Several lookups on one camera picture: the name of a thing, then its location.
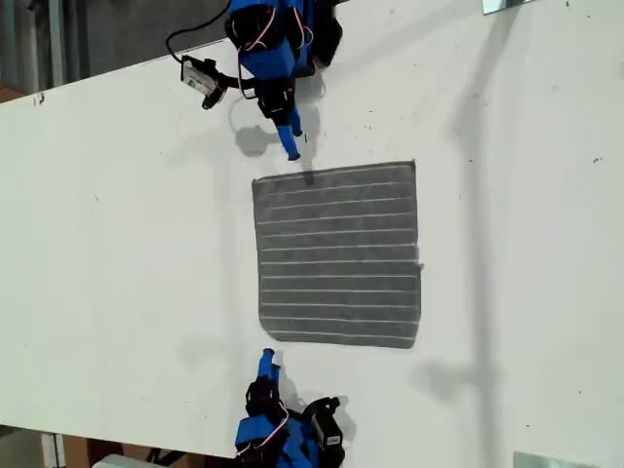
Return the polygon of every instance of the black cable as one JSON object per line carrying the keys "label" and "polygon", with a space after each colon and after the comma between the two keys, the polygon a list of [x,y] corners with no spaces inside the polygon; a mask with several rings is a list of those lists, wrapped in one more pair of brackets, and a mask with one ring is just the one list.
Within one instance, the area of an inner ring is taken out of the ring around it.
{"label": "black cable", "polygon": [[185,451],[173,450],[167,453],[165,456],[163,456],[159,460],[154,460],[154,464],[160,465],[160,466],[172,466],[174,463],[176,463],[185,455],[186,455]]}
{"label": "black cable", "polygon": [[221,18],[223,15],[227,13],[227,10],[230,8],[230,2],[231,0],[227,0],[227,4],[225,5],[225,8],[221,10],[215,17],[212,17],[208,21],[202,22],[201,24],[198,24],[197,26],[194,26],[194,27],[188,27],[186,29],[179,29],[178,31],[174,31],[167,37],[167,39],[165,39],[165,46],[167,46],[167,50],[175,59],[175,61],[177,61],[178,63],[182,63],[182,60],[177,57],[176,53],[172,49],[172,46],[170,44],[171,40],[175,38],[176,36],[179,36],[180,34],[186,34],[187,32],[199,31],[200,29],[210,26],[211,24],[213,24],[215,21],[217,21],[219,18]]}
{"label": "black cable", "polygon": [[159,456],[160,456],[160,449],[159,448],[153,448],[147,454],[147,458],[145,458],[145,461],[154,462],[154,461],[156,461],[158,459]]}

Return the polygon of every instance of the gray cloth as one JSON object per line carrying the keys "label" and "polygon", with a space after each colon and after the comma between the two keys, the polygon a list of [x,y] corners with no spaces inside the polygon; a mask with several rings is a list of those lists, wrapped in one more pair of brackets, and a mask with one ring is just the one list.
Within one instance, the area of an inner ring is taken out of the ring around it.
{"label": "gray cloth", "polygon": [[420,318],[413,162],[253,182],[259,317],[281,341],[410,348]]}

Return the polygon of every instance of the cable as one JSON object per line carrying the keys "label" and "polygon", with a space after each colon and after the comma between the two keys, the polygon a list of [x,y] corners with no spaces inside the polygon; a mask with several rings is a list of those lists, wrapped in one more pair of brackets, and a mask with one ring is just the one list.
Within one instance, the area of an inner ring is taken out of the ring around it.
{"label": "cable", "polygon": [[294,18],[296,19],[296,23],[299,25],[299,29],[301,30],[301,45],[297,47],[298,49],[301,49],[305,45],[305,30],[303,29],[303,21],[301,20],[301,16],[299,15],[299,10],[296,7],[292,7],[292,9],[294,10]]}
{"label": "cable", "polygon": [[167,50],[175,59],[175,61],[177,61],[178,63],[182,63],[182,60],[178,58],[178,56],[172,49],[172,46],[170,44],[172,39],[174,39],[176,36],[179,36],[180,34],[186,34],[187,32],[199,31],[200,29],[210,26],[211,24],[213,24],[215,21],[217,21],[219,18],[221,18],[223,15],[227,13],[227,10],[230,8],[230,2],[231,0],[227,0],[227,4],[225,5],[225,8],[223,8],[223,10],[217,13],[215,17],[212,17],[208,21],[202,22],[201,24],[198,24],[197,26],[194,26],[194,27],[188,27],[186,29],[179,29],[178,31],[174,31],[169,36],[167,36],[167,39],[165,39],[165,46],[167,46]]}
{"label": "cable", "polygon": [[245,46],[241,46],[238,48],[238,52],[236,53],[236,61],[238,62],[238,89],[241,90],[241,95],[243,95],[243,97],[247,100],[251,100],[254,99],[255,96],[247,96],[245,94],[245,88],[243,86],[243,72],[241,70],[241,51],[243,50]]}
{"label": "cable", "polygon": [[288,410],[284,407],[284,405],[282,404],[282,402],[280,402],[280,407],[282,408],[282,410],[284,411],[284,414],[286,415],[284,417],[284,419],[282,419],[282,422],[280,422],[280,425],[277,426],[275,428],[275,430],[269,435],[269,437],[267,437],[266,439],[264,439],[264,441],[262,442],[262,444],[260,444],[259,446],[253,446],[252,447],[252,443],[247,444],[247,446],[245,448],[243,448],[241,451],[238,451],[235,455],[236,458],[238,458],[239,456],[241,456],[243,453],[245,453],[247,450],[253,448],[253,449],[260,449],[261,447],[264,447],[266,444],[268,444],[274,437],[275,435],[280,432],[284,426],[286,426],[286,423],[289,422],[289,412]]}
{"label": "cable", "polygon": [[260,40],[264,37],[264,34],[266,34],[266,31],[268,31],[269,27],[271,27],[271,24],[273,24],[274,19],[275,19],[275,7],[273,8],[273,11],[271,12],[271,18],[269,18],[268,23],[266,24],[266,26],[264,26],[264,29],[262,29],[260,34],[255,39],[255,41],[253,41],[253,43],[245,49],[246,51],[250,51],[251,49],[255,47],[257,43],[260,42]]}

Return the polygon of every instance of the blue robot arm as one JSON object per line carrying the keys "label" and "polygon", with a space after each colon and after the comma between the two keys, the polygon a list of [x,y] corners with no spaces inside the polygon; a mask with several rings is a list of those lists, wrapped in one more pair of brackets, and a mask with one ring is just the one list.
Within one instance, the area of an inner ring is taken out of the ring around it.
{"label": "blue robot arm", "polygon": [[236,434],[237,459],[245,468],[338,468],[342,432],[333,420],[337,398],[317,400],[303,413],[280,400],[280,368],[265,349],[247,391],[247,413]]}

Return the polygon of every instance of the white tabletop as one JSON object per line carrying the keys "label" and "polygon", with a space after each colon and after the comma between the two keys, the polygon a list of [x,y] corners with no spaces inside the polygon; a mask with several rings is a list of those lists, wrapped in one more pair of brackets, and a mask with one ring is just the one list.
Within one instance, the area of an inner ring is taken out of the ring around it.
{"label": "white tabletop", "polygon": [[[301,163],[171,58],[0,106],[0,423],[231,456],[273,346],[287,402],[348,398],[346,467],[621,468],[624,4],[568,5],[340,6]],[[197,56],[235,71],[227,41]],[[414,347],[269,338],[252,180],[411,159]]]}

